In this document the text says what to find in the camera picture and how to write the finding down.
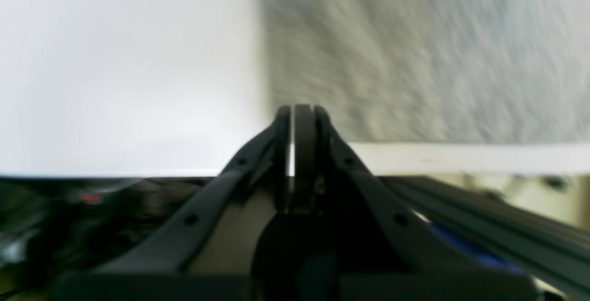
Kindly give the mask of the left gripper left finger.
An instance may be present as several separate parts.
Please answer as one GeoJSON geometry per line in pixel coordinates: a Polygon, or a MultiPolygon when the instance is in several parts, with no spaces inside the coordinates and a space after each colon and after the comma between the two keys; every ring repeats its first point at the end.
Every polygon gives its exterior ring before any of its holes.
{"type": "Polygon", "coordinates": [[[272,124],[247,142],[221,173],[138,246],[95,269],[65,274],[53,301],[250,301],[255,283],[246,276],[181,273],[199,254],[230,200],[255,174],[271,166],[286,172],[291,108],[280,107],[272,124]]]}

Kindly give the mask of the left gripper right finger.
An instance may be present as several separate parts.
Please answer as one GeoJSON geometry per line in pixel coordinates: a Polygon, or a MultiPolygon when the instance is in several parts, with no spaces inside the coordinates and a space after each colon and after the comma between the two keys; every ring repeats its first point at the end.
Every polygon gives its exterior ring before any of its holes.
{"type": "Polygon", "coordinates": [[[293,213],[321,215],[340,301],[535,301],[523,273],[491,267],[442,237],[375,177],[325,109],[293,110],[293,213]]]}

